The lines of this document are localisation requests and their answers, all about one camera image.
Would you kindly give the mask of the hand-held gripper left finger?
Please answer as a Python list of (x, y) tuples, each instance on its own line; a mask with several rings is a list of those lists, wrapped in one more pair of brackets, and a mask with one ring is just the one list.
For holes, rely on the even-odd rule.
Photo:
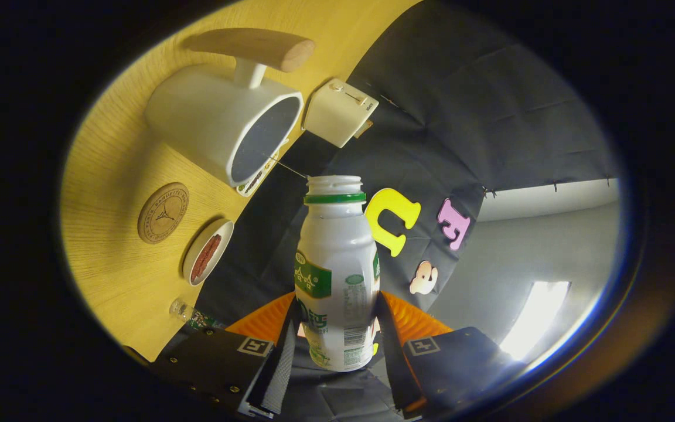
[(300, 323), (289, 292), (228, 328), (200, 328), (148, 368), (228, 414), (281, 414)]

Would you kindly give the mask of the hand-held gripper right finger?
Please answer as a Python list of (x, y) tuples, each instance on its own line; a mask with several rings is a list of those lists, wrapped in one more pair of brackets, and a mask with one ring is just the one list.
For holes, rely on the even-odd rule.
[(525, 370), (479, 329), (449, 328), (388, 292), (378, 294), (376, 314), (392, 397), (405, 418), (462, 413)]

